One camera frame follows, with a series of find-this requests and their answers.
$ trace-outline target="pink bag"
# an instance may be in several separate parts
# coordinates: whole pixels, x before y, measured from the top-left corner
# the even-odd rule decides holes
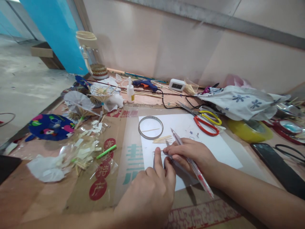
[[[232,75],[232,74],[228,74],[224,81],[224,87],[229,85],[252,88],[248,80],[242,79],[238,75]]]

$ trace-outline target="tape roll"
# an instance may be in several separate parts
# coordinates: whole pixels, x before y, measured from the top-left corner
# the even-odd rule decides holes
[[[227,124],[234,134],[248,143],[259,143],[273,137],[272,131],[261,121],[235,121],[229,119]]]
[[[148,136],[144,135],[144,134],[141,132],[141,130],[140,130],[140,124],[141,124],[141,122],[144,121],[145,119],[154,119],[154,120],[157,120],[157,121],[160,123],[162,130],[161,130],[161,133],[160,133],[158,136],[156,136],[156,137],[148,137]],[[159,137],[161,136],[161,134],[163,133],[163,123],[161,122],[160,119],[158,119],[158,118],[155,117],[155,116],[146,116],[146,117],[142,118],[141,121],[139,122],[138,130],[139,130],[140,135],[141,135],[143,138],[148,139],[148,140],[154,140],[154,139],[159,138]]]

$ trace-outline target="hand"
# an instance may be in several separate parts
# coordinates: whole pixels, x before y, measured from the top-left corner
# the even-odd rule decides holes
[[[196,178],[196,175],[191,165],[186,160],[186,157],[193,159],[209,185],[219,188],[223,182],[219,175],[223,164],[217,161],[205,144],[196,142],[189,138],[182,138],[181,140],[184,145],[179,146],[175,141],[172,145],[164,148],[163,152],[172,155],[176,162]]]
[[[124,222],[124,228],[160,228],[167,220],[173,205],[176,173],[169,158],[164,169],[161,151],[157,147],[155,169],[140,171],[114,209],[116,218]]]

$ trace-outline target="glue bottle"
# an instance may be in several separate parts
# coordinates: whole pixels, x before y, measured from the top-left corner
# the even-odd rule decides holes
[[[131,77],[128,77],[128,86],[127,86],[127,101],[129,103],[133,103],[134,102],[134,89],[133,89],[133,85],[131,83]]]

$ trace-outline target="forearm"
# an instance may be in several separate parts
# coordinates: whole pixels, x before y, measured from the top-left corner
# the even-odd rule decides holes
[[[115,218],[113,209],[106,209],[101,212],[89,212],[85,214],[52,215],[42,219],[26,222],[17,226],[16,228],[117,229],[122,228],[122,226],[124,226],[124,224],[120,222],[120,219]]]
[[[218,182],[221,189],[270,228],[304,226],[305,201],[225,164]]]

